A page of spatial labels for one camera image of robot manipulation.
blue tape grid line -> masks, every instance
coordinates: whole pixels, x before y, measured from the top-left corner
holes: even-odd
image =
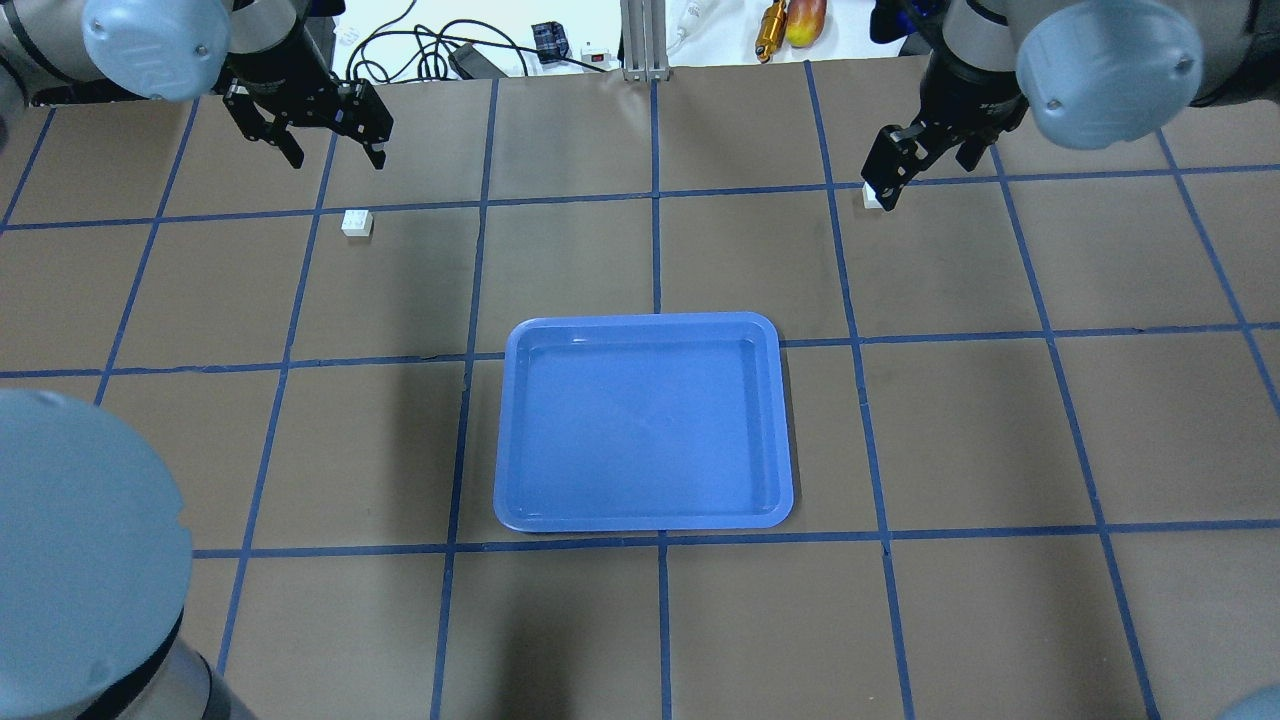
[[[1106,530],[1114,536],[1152,533],[1212,533],[1230,530],[1280,530],[1280,518],[1257,520],[1179,520],[1169,523],[1114,523]],[[893,541],[934,539],[992,539],[1042,538],[1064,536],[1094,536],[1097,525],[1027,525],[1004,528],[938,528],[891,530]],[[689,547],[704,544],[792,544],[792,543],[859,543],[881,542],[879,530],[808,532],[808,533],[740,533],[740,534],[680,534],[598,536],[573,539],[531,539],[507,542],[454,543],[453,552],[553,552],[559,550],[608,550],[623,547]],[[370,546],[315,546],[315,547],[259,547],[251,557],[351,557],[379,555],[443,555],[448,543],[370,544]],[[202,548],[193,552],[196,560],[239,557],[239,548]]]
[[[493,135],[498,118],[498,81],[489,88],[489,120],[484,138],[484,174],[480,181],[480,229],[476,233],[475,269],[471,277],[471,315],[467,322],[467,356],[462,373],[462,402],[458,410],[458,441],[453,454],[453,492],[449,498],[449,534],[440,589],[440,624],[435,638],[435,669],[431,682],[430,719],[439,720],[444,693],[444,665],[449,644],[449,609],[453,603],[453,568],[457,557],[458,515],[462,509],[462,478],[466,462],[467,425],[471,414],[471,384],[475,373],[476,327],[480,322],[480,287],[484,269],[484,240],[489,222],[489,181],[493,170]]]
[[[111,372],[115,369],[115,357],[120,352],[120,343],[124,342],[124,329],[129,324],[129,315],[133,313],[133,302],[138,299],[138,288],[142,287],[142,275],[147,270],[147,260],[151,259],[151,249],[156,243],[156,233],[160,232],[159,219],[164,217],[164,209],[169,205],[169,193],[173,192],[173,181],[178,178],[178,167],[182,164],[182,155],[187,151],[187,141],[191,140],[191,128],[196,124],[196,110],[200,109],[200,99],[191,104],[187,113],[187,127],[182,131],[182,140],[178,142],[178,152],[173,156],[169,167],[169,177],[164,183],[164,192],[160,195],[160,205],[156,215],[151,219],[151,232],[147,233],[147,242],[142,246],[142,258],[138,260],[138,270],[133,274],[133,284],[129,286],[129,296],[124,301],[124,311],[120,314],[120,324],[115,328],[115,340],[111,341],[111,350],[106,355],[106,366],[102,368],[102,377],[97,383],[97,393],[93,396],[93,405],[102,404],[106,395],[106,383],[111,380]]]
[[[908,717],[914,716],[914,708],[911,707],[910,700],[910,682],[906,673],[906,652],[901,633],[901,619],[897,612],[897,598],[896,598],[896,583],[893,582],[893,569],[892,569],[892,556],[888,552],[892,541],[915,541],[915,539],[966,539],[966,538],[1007,538],[1007,537],[1052,537],[1052,536],[1088,536],[1097,534],[1102,539],[1105,553],[1107,557],[1108,571],[1112,577],[1112,583],[1116,588],[1117,602],[1121,606],[1123,623],[1125,625],[1126,638],[1130,644],[1130,652],[1134,655],[1135,669],[1139,674],[1139,683],[1143,691],[1143,698],[1147,703],[1147,711],[1149,717],[1158,717],[1158,711],[1155,707],[1155,700],[1151,694],[1149,683],[1146,678],[1146,670],[1142,662],[1140,650],[1137,644],[1137,637],[1133,629],[1132,618],[1129,616],[1128,605],[1124,598],[1123,584],[1120,583],[1119,570],[1115,564],[1114,552],[1111,551],[1110,534],[1133,534],[1133,533],[1166,533],[1166,532],[1220,532],[1220,530],[1263,530],[1263,529],[1280,529],[1280,519],[1236,519],[1236,520],[1198,520],[1198,521],[1172,521],[1172,523],[1121,523],[1121,524],[1108,524],[1102,516],[1101,503],[1098,502],[1096,487],[1093,486],[1092,473],[1088,470],[1088,459],[1084,451],[1083,439],[1079,433],[1078,421],[1075,420],[1074,409],[1070,405],[1069,389],[1066,388],[1065,374],[1061,370],[1061,361],[1057,357],[1055,338],[1061,337],[1112,337],[1112,336],[1137,336],[1137,334],[1179,334],[1179,333],[1215,333],[1215,332],[1240,332],[1245,337],[1251,354],[1257,364],[1260,375],[1262,378],[1263,386],[1267,389],[1272,405],[1276,407],[1277,414],[1280,414],[1280,398],[1277,398],[1275,383],[1268,374],[1266,365],[1262,361],[1261,352],[1258,350],[1257,342],[1253,338],[1254,331],[1280,331],[1280,322],[1266,322],[1266,323],[1249,323],[1245,319],[1243,309],[1235,296],[1234,290],[1228,281],[1225,269],[1217,258],[1216,250],[1213,249],[1212,241],[1208,232],[1204,228],[1202,219],[1194,206],[1192,196],[1187,188],[1183,179],[1184,176],[1199,176],[1199,174],[1221,174],[1221,173],[1252,173],[1252,172],[1280,172],[1280,164],[1270,165],[1245,165],[1245,167],[1221,167],[1221,168],[1179,168],[1174,160],[1172,152],[1169,143],[1162,133],[1157,133],[1161,143],[1161,149],[1169,161],[1169,169],[1152,169],[1152,170],[1116,170],[1116,172],[1097,172],[1097,173],[1041,173],[1041,174],[1005,174],[1004,167],[1000,163],[998,154],[993,152],[997,163],[997,174],[995,177],[963,177],[963,178],[933,178],[918,181],[916,184],[963,184],[963,183],[991,183],[996,182],[1001,184],[1005,193],[1006,206],[1010,211],[1010,219],[1014,223],[1015,234],[1019,240],[1020,251],[1023,252],[1024,265],[1029,275],[1029,282],[1032,282],[1033,295],[1037,301],[1037,309],[1041,311],[1042,325],[1039,331],[1014,331],[1014,332],[998,332],[998,333],[941,333],[941,334],[918,334],[918,336],[881,336],[881,337],[860,337],[856,332],[856,320],[854,316],[852,304],[849,295],[849,277],[847,268],[844,259],[844,247],[840,234],[840,219],[836,211],[835,204],[835,191],[837,190],[856,190],[861,187],[861,182],[835,182],[831,172],[831,159],[829,150],[826,143],[826,132],[823,127],[820,102],[818,99],[817,86],[813,78],[812,67],[805,63],[806,82],[809,85],[810,100],[813,102],[815,126],[818,131],[819,147],[823,154],[823,169],[824,169],[824,183],[822,184],[792,184],[792,186],[765,186],[765,187],[742,187],[742,188],[710,188],[710,190],[677,190],[677,191],[662,191],[659,187],[659,135],[658,135],[658,88],[655,85],[650,86],[650,122],[652,122],[652,156],[653,156],[653,181],[652,190],[649,192],[632,192],[632,193],[609,193],[609,195],[579,195],[579,196],[553,196],[553,197],[526,197],[526,199],[503,199],[503,200],[489,200],[488,199],[488,184],[492,169],[492,154],[493,154],[493,133],[494,133],[494,118],[497,111],[497,82],[492,86],[490,94],[490,113],[489,124],[486,129],[485,138],[485,165],[484,165],[484,182],[481,190],[481,199],[477,201],[445,201],[445,202],[420,202],[420,204],[394,204],[394,205],[375,205],[370,206],[372,210],[378,211],[412,211],[412,210],[436,210],[436,209],[477,209],[480,210],[480,233],[477,237],[476,246],[476,265],[472,286],[472,305],[471,305],[471,319],[468,327],[468,346],[466,355],[438,355],[438,356],[378,356],[378,357],[339,357],[339,359],[307,359],[307,360],[293,360],[291,357],[292,341],[296,334],[298,314],[301,311],[302,299],[306,287],[306,278],[308,273],[310,260],[315,246],[319,220],[323,215],[333,215],[346,211],[348,208],[323,208],[324,195],[329,182],[329,174],[333,165],[334,147],[337,143],[337,137],[330,138],[329,152],[325,160],[324,176],[320,184],[319,196],[316,205],[312,209],[300,209],[300,210],[271,210],[271,211],[259,211],[259,213],[228,213],[228,214],[205,214],[205,215],[178,215],[178,217],[165,217],[164,210],[168,204],[169,195],[173,188],[173,183],[177,178],[177,172],[179,169],[187,141],[192,132],[196,106],[193,104],[191,113],[187,118],[187,124],[183,129],[183,136],[179,142],[178,152],[174,163],[170,168],[169,177],[166,179],[165,190],[160,200],[159,209],[154,218],[122,218],[122,219],[106,219],[106,220],[77,220],[65,223],[23,223],[13,224],[12,218],[14,209],[20,199],[22,191],[26,187],[32,168],[37,160],[44,141],[47,132],[54,122],[56,110],[50,110],[46,115],[44,124],[40,129],[40,135],[32,147],[29,158],[24,165],[23,173],[19,182],[10,197],[10,201],[5,209],[3,220],[0,220],[0,232],[12,229],[55,229],[55,228],[81,228],[81,227],[111,227],[111,225],[141,225],[151,224],[151,232],[148,234],[147,243],[143,249],[142,256],[140,258],[138,270],[133,279],[131,287],[131,293],[127,300],[125,307],[122,313],[120,324],[108,357],[106,366],[104,369],[49,369],[49,370],[14,370],[14,372],[0,372],[0,378],[54,378],[54,377],[97,377],[100,378],[97,400],[102,398],[106,389],[109,379],[114,375],[137,375],[137,374],[163,374],[163,373],[238,373],[238,372],[278,372],[280,373],[280,380],[276,387],[275,401],[273,405],[273,411],[270,421],[268,425],[268,434],[264,441],[264,451],[260,461],[257,483],[255,486],[255,493],[251,502],[250,516],[246,521],[246,534],[244,541],[239,548],[211,548],[211,550],[197,550],[193,552],[196,559],[233,559],[237,560],[237,574],[236,582],[232,591],[230,605],[228,607],[227,624],[224,626],[223,644],[219,652],[218,669],[219,671],[225,670],[227,659],[230,651],[230,642],[234,630],[236,615],[238,610],[239,597],[243,589],[244,571],[250,559],[255,557],[342,557],[342,556],[379,556],[379,555],[413,555],[413,553],[442,553],[445,556],[445,574],[444,574],[444,591],[442,593],[442,616],[439,625],[439,642],[438,642],[438,657],[435,666],[435,678],[433,688],[433,705],[431,705],[431,717],[439,717],[439,701],[440,692],[443,688],[443,674],[444,674],[444,659],[448,639],[448,607],[452,591],[452,578],[453,578],[453,559],[457,553],[477,553],[477,552],[521,552],[521,551],[556,551],[556,550],[585,550],[585,548],[613,548],[613,547],[655,547],[658,548],[659,557],[659,625],[662,633],[662,679],[663,679],[663,717],[669,719],[672,716],[672,698],[671,698],[671,655],[669,655],[669,600],[668,600],[668,577],[666,568],[667,548],[669,546],[700,546],[700,544],[742,544],[742,543],[808,543],[808,542],[881,542],[882,547],[886,550],[883,553],[884,573],[886,573],[886,585],[891,607],[891,624],[893,625],[895,633],[895,652],[899,660],[900,670],[900,683],[902,685],[904,694],[904,707],[906,708]],[[1213,324],[1213,325],[1189,325],[1189,327],[1158,327],[1158,328],[1091,328],[1091,329],[1053,329],[1048,324],[1047,313],[1043,307],[1043,300],[1039,296],[1039,290],[1034,279],[1034,269],[1030,265],[1030,258],[1025,249],[1025,240],[1021,234],[1021,228],[1018,222],[1016,209],[1012,205],[1012,199],[1009,192],[1009,184],[1015,182],[1039,182],[1039,181],[1070,181],[1070,179],[1094,179],[1094,178],[1125,178],[1125,177],[1172,177],[1179,187],[1183,196],[1187,210],[1196,224],[1197,232],[1199,233],[1201,241],[1204,245],[1206,252],[1213,265],[1215,272],[1219,275],[1220,284],[1226,293],[1229,302],[1231,305],[1233,313],[1236,316],[1238,323],[1235,324]],[[660,202],[663,197],[705,197],[705,196],[723,196],[723,195],[755,195],[755,193],[781,193],[781,192],[813,192],[813,191],[826,191],[828,195],[828,210],[831,211],[832,231],[836,241],[836,254],[837,264],[841,275],[841,287],[846,309],[846,318],[850,324],[850,337],[847,338],[813,338],[813,340],[791,340],[785,341],[785,347],[844,347],[847,346],[854,352],[855,360],[855,374],[858,377],[858,391],[859,400],[863,410],[864,429],[867,433],[867,442],[869,448],[869,459],[872,462],[872,477],[873,477],[873,493],[877,501],[877,525],[878,529],[874,532],[827,532],[827,533],[760,533],[760,534],[686,534],[669,537],[667,533],[658,533],[655,536],[637,536],[637,537],[595,537],[584,539],[538,539],[538,541],[518,541],[518,542],[489,542],[489,543],[458,543],[457,542],[457,523],[458,523],[458,510],[460,510],[460,495],[461,495],[461,478],[462,478],[462,462],[463,462],[463,450],[466,441],[466,424],[468,414],[468,400],[470,400],[470,387],[471,375],[475,361],[484,360],[500,360],[503,354],[500,352],[488,352],[477,354],[475,352],[475,331],[479,313],[479,292],[480,292],[480,278],[481,278],[481,264],[483,264],[483,243],[484,243],[484,227],[486,219],[486,209],[489,206],[513,206],[513,205],[538,205],[538,204],[563,204],[563,202],[605,202],[605,201],[620,201],[620,200],[640,200],[649,199],[653,204],[653,273],[654,273],[654,311],[662,310],[662,288],[660,288]],[[123,340],[123,333],[132,311],[133,302],[137,297],[137,291],[141,284],[141,279],[145,274],[147,259],[150,251],[154,246],[154,241],[161,224],[170,223],[188,223],[188,222],[212,222],[212,220],[234,220],[234,219],[256,219],[256,218],[279,218],[279,217],[312,217],[311,232],[307,241],[307,250],[303,256],[303,265],[300,272],[298,287],[294,296],[293,314],[291,316],[288,337],[285,342],[284,357],[280,363],[259,363],[259,364],[241,364],[241,365],[183,365],[173,368],[115,368],[115,357],[119,352],[119,346]],[[951,529],[906,529],[906,530],[892,530],[888,528],[888,521],[884,515],[883,506],[883,492],[879,484],[878,474],[878,461],[874,454],[874,434],[870,423],[870,410],[867,402],[867,389],[861,373],[861,359],[860,359],[860,346],[863,345],[882,345],[882,343],[906,343],[906,342],[970,342],[970,341],[1001,341],[1001,340],[1044,340],[1051,350],[1051,356],[1055,360],[1055,372],[1059,375],[1060,389],[1064,393],[1064,407],[1068,411],[1069,420],[1071,423],[1073,437],[1076,439],[1078,454],[1082,459],[1082,466],[1085,469],[1085,482],[1089,488],[1091,502],[1094,503],[1097,523],[1094,525],[1061,525],[1061,527],[1012,527],[1012,528],[951,528]],[[287,384],[288,373],[291,369],[296,368],[320,368],[320,366],[338,366],[338,365],[371,365],[371,364],[410,364],[410,363],[465,363],[465,378],[466,388],[463,391],[462,407],[460,410],[460,433],[458,443],[456,450],[456,470],[454,470],[454,492],[451,502],[451,527],[449,527],[449,539],[447,543],[424,543],[424,544],[402,544],[402,546],[355,546],[355,547],[291,547],[291,548],[253,548],[252,547],[252,533],[256,525],[256,516],[259,506],[261,502],[262,488],[266,478],[266,469],[270,459],[271,443],[274,441],[275,427],[279,419],[280,406],[283,404],[284,389]]]
[[[1041,293],[1039,281],[1036,279],[1036,268],[1032,264],[1030,250],[1027,237],[1023,233],[1021,220],[1018,218],[1018,208],[1014,204],[1014,195],[1009,188],[1005,177],[1005,164],[1000,158],[1000,151],[992,146],[991,159],[996,164],[996,176],[1001,178],[1000,190],[1005,197],[1005,209],[1009,210],[1009,222],[1012,224],[1014,237],[1018,240],[1018,252],[1023,259],[1023,268],[1027,270],[1027,282],[1036,300],[1036,313],[1039,315],[1044,332],[1044,345],[1048,348],[1050,361],[1053,365],[1053,374],[1057,378],[1059,393],[1062,396],[1062,409],[1066,411],[1066,420],[1071,428],[1071,439],[1075,443],[1075,454],[1080,462],[1080,473],[1084,475],[1085,491],[1089,496],[1089,505],[1093,509],[1093,519],[1097,525],[1098,539],[1102,544],[1102,555],[1106,560],[1107,574],[1111,577],[1111,588],[1115,592],[1116,607],[1120,611],[1120,624],[1124,626],[1125,641],[1129,644],[1129,656],[1133,660],[1134,673],[1138,676],[1138,688],[1142,692],[1143,705],[1147,708],[1148,720],[1160,720],[1160,710],[1156,707],[1156,697],[1151,691],[1151,679],[1147,676],[1147,664],[1142,656],[1142,647],[1138,643],[1138,632],[1133,624],[1133,615],[1129,612],[1129,598],[1124,589],[1124,580],[1120,578],[1120,566],[1116,562],[1115,548],[1111,546],[1111,533],[1107,528],[1106,515],[1102,511],[1102,500],[1098,497],[1098,487],[1093,479],[1093,468],[1089,464],[1089,454],[1084,447],[1084,436],[1080,432],[1080,421],[1075,414],[1075,404],[1071,400],[1071,389],[1066,382],[1066,372],[1062,368],[1062,357],[1057,350],[1057,341],[1053,325],[1050,322],[1044,297]]]
[[[1207,176],[1207,174],[1234,174],[1234,173],[1267,173],[1267,172],[1280,172],[1280,164],[1274,165],[1231,165],[1231,167],[1212,167],[1212,168],[1179,168],[1176,172],[1170,169],[1151,169],[1151,170],[1103,170],[1103,172],[1088,172],[1088,173],[1038,173],[1038,174],[1010,174],[1004,177],[1004,182],[1007,183],[1021,183],[1021,182],[1043,182],[1043,181],[1080,181],[1080,179],[1108,179],[1108,178],[1146,178],[1146,177],[1178,177],[1178,176]],[[1001,178],[996,176],[965,176],[956,178],[922,178],[913,181],[913,186],[933,186],[933,184],[983,184],[983,183],[1000,183]],[[832,186],[836,190],[860,190],[863,183],[860,181],[841,181],[833,182]],[[827,188],[824,183],[809,183],[809,184],[778,184],[778,186],[759,186],[759,187],[714,187],[705,190],[650,190],[644,192],[614,192],[614,193],[602,193],[602,195],[556,195],[545,197],[506,197],[506,199],[493,199],[488,201],[489,208],[499,206],[515,206],[515,205],[561,205],[567,202],[614,202],[622,200],[648,200],[657,192],[659,199],[663,197],[716,197],[723,195],[772,195],[781,192],[818,192]],[[413,211],[413,210],[447,210],[454,208],[479,208],[479,200],[453,200],[453,201],[440,201],[440,202],[396,202],[388,205],[342,205],[334,208],[324,208],[320,210],[321,215],[339,215],[347,210],[372,210],[376,213],[399,213],[399,211]],[[260,218],[291,218],[291,217],[305,217],[312,215],[315,210],[261,210],[252,213],[214,213],[204,215],[172,215],[166,218],[113,218],[104,220],[69,220],[69,222],[52,222],[52,223],[4,223],[3,229],[9,231],[41,231],[41,229],[61,229],[61,228],[87,228],[87,227],[109,227],[109,225],[145,225],[148,223],[159,222],[161,224],[169,223],[205,223],[214,220],[246,220],[246,219],[260,219]]]
[[[1249,331],[1280,331],[1280,322],[1276,323],[1248,323]],[[1238,324],[1211,324],[1211,325],[1165,325],[1151,328],[1082,328],[1082,329],[1055,329],[1056,338],[1087,338],[1087,337],[1126,337],[1126,336],[1160,336],[1160,334],[1199,334],[1199,333],[1236,333],[1240,332]],[[923,333],[901,336],[870,336],[858,338],[858,343],[867,345],[906,345],[918,342],[986,342],[1004,340],[1042,340],[1043,331],[1007,331],[988,333]],[[849,347],[854,341],[847,337],[803,338],[783,340],[783,348],[797,347]],[[502,360],[503,352],[475,352],[471,356],[476,361]],[[312,357],[306,360],[289,360],[291,370],[298,368],[335,368],[351,365],[416,365],[430,363],[465,363],[466,354],[447,355],[375,355],[366,357]],[[115,368],[111,375],[164,375],[174,373],[256,373],[266,370],[279,370],[280,363],[243,363],[229,365],[175,365],[170,368]],[[77,378],[99,377],[101,369],[96,368],[54,368],[41,370],[0,370],[0,379],[26,379],[26,378]]]
[[[653,214],[653,311],[662,313],[662,163],[660,131],[658,123],[658,81],[649,81],[649,155],[650,200]],[[671,720],[675,712],[671,691],[671,580],[667,571],[666,530],[657,534],[658,546],[658,664],[662,678],[662,720]]]
[[[22,197],[22,190],[27,187],[27,179],[31,178],[31,169],[36,167],[36,158],[40,155],[40,149],[45,145],[45,136],[49,135],[49,126],[54,124],[54,115],[58,109],[49,110],[45,114],[45,122],[40,126],[40,135],[36,136],[36,143],[31,146],[31,155],[27,156],[27,164],[22,168],[22,176],[18,178],[18,184],[13,188],[13,196],[9,197],[9,205],[4,210],[4,219],[0,224],[9,227],[9,220],[13,219],[13,209],[18,206],[18,199]]]
[[[852,350],[854,378],[858,386],[858,406],[861,411],[867,459],[870,464],[872,497],[876,502],[876,528],[881,541],[881,562],[884,570],[884,592],[888,600],[890,626],[893,633],[893,655],[897,661],[902,712],[906,720],[915,720],[911,675],[906,661],[906,638],[902,632],[902,614],[897,602],[897,575],[893,571],[893,536],[890,530],[888,511],[884,507],[884,488],[879,475],[879,456],[876,451],[876,430],[872,421],[870,401],[867,397],[867,377],[864,374],[863,350],[858,333],[858,316],[854,314],[852,293],[849,291],[849,268],[845,263],[845,242],[840,228],[840,209],[836,205],[836,183],[831,170],[831,150],[827,147],[827,131],[822,119],[822,102],[818,99],[818,85],[814,82],[813,65],[809,60],[804,61],[804,76],[809,86],[809,101],[813,104],[813,119],[818,132],[818,149],[822,151],[822,173],[823,179],[826,179],[827,210],[831,214],[831,233],[835,240],[841,300],[845,304],[845,320],[849,325],[849,337],[852,340],[850,348]]]
[[[298,270],[298,284],[293,292],[293,310],[289,313],[289,328],[284,337],[284,351],[280,357],[280,378],[275,386],[275,398],[271,401],[271,415],[266,424],[266,438],[262,441],[262,456],[259,461],[257,478],[253,483],[253,496],[248,506],[248,518],[244,520],[244,537],[241,541],[239,555],[236,564],[236,580],[232,584],[230,602],[227,607],[227,623],[223,626],[223,642],[218,651],[218,671],[227,671],[227,660],[230,656],[232,638],[236,634],[236,616],[239,611],[239,598],[244,589],[244,573],[248,570],[251,550],[253,547],[253,532],[257,529],[259,509],[262,503],[262,491],[266,487],[266,474],[271,462],[271,448],[275,445],[275,429],[280,420],[280,409],[284,405],[284,389],[289,383],[289,365],[293,354],[293,341],[298,332],[298,316],[302,314],[302,299],[307,290],[307,275],[311,270],[311,256],[315,252],[316,234],[320,229],[320,208],[324,206],[324,196],[329,188],[329,172],[333,169],[333,155],[338,146],[338,136],[329,138],[329,151],[324,160],[324,174],[320,177],[320,190],[316,192],[316,204],[311,215],[311,229],[307,233],[307,246],[302,255],[302,266]]]
[[[1262,361],[1262,351],[1258,348],[1258,341],[1253,337],[1253,331],[1249,327],[1249,322],[1244,316],[1244,307],[1240,306],[1240,300],[1235,295],[1235,290],[1231,288],[1231,281],[1226,277],[1226,268],[1222,266],[1222,261],[1217,256],[1217,250],[1213,249],[1213,240],[1208,234],[1208,229],[1204,227],[1204,220],[1201,219],[1199,210],[1196,209],[1196,202],[1192,200],[1192,193],[1187,188],[1187,181],[1183,179],[1183,170],[1178,167],[1178,161],[1174,159],[1174,151],[1169,147],[1169,141],[1165,138],[1165,131],[1156,131],[1156,138],[1160,141],[1160,150],[1165,154],[1165,160],[1169,161],[1169,168],[1174,174],[1174,182],[1178,183],[1178,192],[1183,196],[1183,204],[1187,205],[1187,213],[1192,218],[1192,223],[1196,225],[1196,233],[1201,238],[1201,243],[1204,246],[1204,254],[1208,255],[1208,261],[1213,265],[1213,272],[1217,274],[1217,282],[1222,286],[1222,293],[1226,295],[1226,301],[1231,305],[1231,313],[1235,315],[1235,322],[1239,323],[1236,329],[1244,336],[1244,342],[1249,346],[1249,354],[1253,355],[1253,363],[1258,368],[1258,375],[1262,378],[1262,386],[1267,389],[1267,397],[1271,398],[1271,407],[1275,410],[1276,415],[1280,415],[1280,396],[1276,395],[1276,386],[1271,378],[1271,373],[1267,372],[1266,363]]]

white block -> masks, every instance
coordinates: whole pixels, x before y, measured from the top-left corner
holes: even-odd
[[[879,204],[879,199],[876,197],[876,188],[872,187],[872,183],[869,182],[863,183],[863,208],[867,208],[868,210],[884,209],[884,206]]]
[[[374,232],[374,214],[369,210],[347,210],[342,215],[342,232],[347,237],[369,237]]]

plastic tray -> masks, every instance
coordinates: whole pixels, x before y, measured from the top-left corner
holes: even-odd
[[[527,320],[493,506],[521,532],[768,528],[794,502],[778,333],[755,313]]]

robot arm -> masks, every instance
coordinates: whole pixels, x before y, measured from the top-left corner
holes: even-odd
[[[289,127],[326,127],[360,142],[374,167],[385,163],[390,113],[369,81],[330,73],[306,29],[308,13],[340,14],[340,0],[0,5],[0,146],[29,104],[179,101],[214,90],[246,140],[274,145],[294,168],[303,154]]]
[[[872,40],[911,31],[933,47],[920,113],[863,165],[886,210],[951,147],[973,170],[1027,110],[1055,143],[1101,149],[1187,105],[1280,102],[1280,0],[877,0]]]

white surface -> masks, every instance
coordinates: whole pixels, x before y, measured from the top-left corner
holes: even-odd
[[[374,214],[369,210],[347,210],[342,214],[342,233],[347,237],[369,237],[374,229]]]
[[[669,55],[672,67],[680,65],[755,65],[755,35],[760,28],[760,15],[767,0],[719,0],[714,5],[701,0],[704,8],[698,29]],[[347,68],[351,50],[378,26],[399,15],[406,3],[348,3],[347,13],[338,18],[338,45],[334,50],[334,70],[342,74]],[[828,0],[827,23],[810,47],[796,49],[783,45],[773,56],[773,63],[800,60],[833,60],[845,58],[888,58],[897,55],[901,41],[876,45],[868,38],[870,12],[874,0]],[[667,36],[676,40],[676,26],[685,13],[687,0],[668,0]],[[415,23],[439,31],[444,23],[457,18],[471,18],[497,26],[517,44],[534,47],[535,23],[557,20],[564,26],[570,47],[580,49],[586,42],[617,50],[622,32],[621,6],[608,0],[474,0],[466,6],[420,0],[403,20],[390,29],[411,29]],[[449,35],[503,42],[493,32],[475,26],[452,28]],[[385,37],[370,44],[365,56],[396,72],[417,50],[410,36]],[[497,47],[480,47],[494,65],[508,76],[521,74],[516,53]],[[541,65],[532,54],[526,54],[530,74],[562,74],[589,72],[568,63]],[[411,68],[399,79],[412,78]]]

